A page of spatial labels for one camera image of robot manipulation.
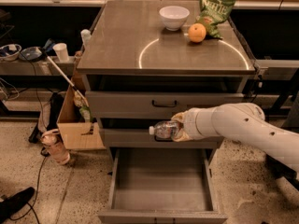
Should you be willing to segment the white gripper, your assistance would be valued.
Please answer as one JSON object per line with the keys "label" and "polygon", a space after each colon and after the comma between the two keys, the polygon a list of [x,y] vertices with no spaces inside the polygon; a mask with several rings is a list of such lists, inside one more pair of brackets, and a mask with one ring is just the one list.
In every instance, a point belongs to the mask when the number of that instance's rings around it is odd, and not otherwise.
{"label": "white gripper", "polygon": [[178,112],[171,120],[183,123],[183,131],[172,137],[174,142],[200,140],[214,137],[217,132],[212,123],[214,108],[191,108],[184,112]]}

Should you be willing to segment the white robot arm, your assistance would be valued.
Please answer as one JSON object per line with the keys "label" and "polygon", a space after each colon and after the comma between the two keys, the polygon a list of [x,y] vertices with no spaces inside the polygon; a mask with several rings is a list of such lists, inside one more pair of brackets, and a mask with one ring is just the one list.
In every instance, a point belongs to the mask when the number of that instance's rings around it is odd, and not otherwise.
{"label": "white robot arm", "polygon": [[299,172],[299,134],[267,123],[262,109],[256,104],[196,107],[177,113],[171,120],[183,125],[179,135],[174,138],[177,142],[223,136],[255,146]]}

